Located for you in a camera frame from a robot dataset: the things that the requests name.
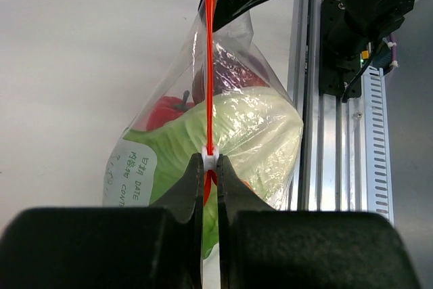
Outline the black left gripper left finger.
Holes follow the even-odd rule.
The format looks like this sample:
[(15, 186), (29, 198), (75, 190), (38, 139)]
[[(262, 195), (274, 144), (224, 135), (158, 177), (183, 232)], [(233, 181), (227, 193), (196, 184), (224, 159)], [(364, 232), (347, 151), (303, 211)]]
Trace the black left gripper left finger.
[(1, 236), (2, 288), (201, 288), (204, 166), (147, 207), (30, 208)]

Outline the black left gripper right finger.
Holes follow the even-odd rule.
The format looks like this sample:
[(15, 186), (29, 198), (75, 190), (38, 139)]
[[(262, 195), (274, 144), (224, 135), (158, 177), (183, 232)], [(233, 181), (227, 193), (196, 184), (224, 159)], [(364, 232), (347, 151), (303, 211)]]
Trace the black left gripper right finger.
[(405, 245), (376, 213), (282, 211), (216, 166), (222, 288), (419, 288)]

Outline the dark red apple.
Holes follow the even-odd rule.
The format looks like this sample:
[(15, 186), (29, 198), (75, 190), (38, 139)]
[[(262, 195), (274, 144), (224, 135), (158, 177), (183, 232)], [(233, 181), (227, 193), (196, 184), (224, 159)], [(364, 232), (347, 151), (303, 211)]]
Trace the dark red apple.
[(269, 86), (264, 66), (244, 51), (237, 57), (226, 51), (214, 54), (213, 71), (213, 95)]

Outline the clear zip bag orange zipper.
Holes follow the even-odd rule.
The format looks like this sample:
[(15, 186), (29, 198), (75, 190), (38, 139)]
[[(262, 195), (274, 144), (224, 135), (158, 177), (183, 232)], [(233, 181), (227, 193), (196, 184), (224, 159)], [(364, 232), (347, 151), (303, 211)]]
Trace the clear zip bag orange zipper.
[(213, 142), (213, 62), (214, 54), (226, 51), (236, 57), (241, 51), (254, 56), (266, 69), (268, 88), (273, 88), (291, 101), (272, 67), (254, 44), (254, 30), (250, 10), (223, 29), (213, 32), (213, 10), (205, 9), (206, 22), (198, 15), (168, 74), (149, 97), (141, 112), (123, 131), (106, 165), (104, 175), (103, 204), (127, 207), (147, 206), (150, 202), (156, 171), (156, 154), (147, 145), (127, 141), (124, 135), (130, 131), (146, 131), (150, 112), (163, 96), (182, 98), (189, 91), (189, 102), (206, 106), (206, 141), (199, 154), (217, 155), (218, 146)]

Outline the green lettuce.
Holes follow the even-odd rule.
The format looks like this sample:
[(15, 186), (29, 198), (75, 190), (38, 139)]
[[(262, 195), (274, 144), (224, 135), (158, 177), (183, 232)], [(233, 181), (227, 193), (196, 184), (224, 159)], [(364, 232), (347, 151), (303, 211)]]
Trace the green lettuce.
[[(287, 191), (302, 137), (303, 122), (291, 101), (268, 87), (247, 87), (213, 99), (213, 142), (228, 156), (237, 176), (278, 210)], [(165, 194), (206, 141), (206, 106), (198, 104), (155, 131), (130, 130), (127, 141), (147, 145), (157, 165), (150, 202)]]

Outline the red bell pepper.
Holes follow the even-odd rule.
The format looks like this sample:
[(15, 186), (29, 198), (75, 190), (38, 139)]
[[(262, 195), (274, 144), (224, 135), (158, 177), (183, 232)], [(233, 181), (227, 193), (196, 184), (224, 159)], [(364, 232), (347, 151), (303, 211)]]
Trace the red bell pepper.
[(195, 104), (188, 101), (189, 91), (183, 92), (182, 98), (173, 96), (161, 97), (153, 110), (150, 112), (146, 124), (146, 131), (159, 129), (166, 123), (176, 120), (182, 116), (189, 109), (193, 108)]

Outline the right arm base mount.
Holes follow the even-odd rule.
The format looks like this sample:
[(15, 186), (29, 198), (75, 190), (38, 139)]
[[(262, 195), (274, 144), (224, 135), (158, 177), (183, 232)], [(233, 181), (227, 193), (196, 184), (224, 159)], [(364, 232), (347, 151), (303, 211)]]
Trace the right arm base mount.
[(323, 0), (320, 16), (319, 93), (342, 98), (362, 67), (363, 38), (350, 29), (338, 0)]

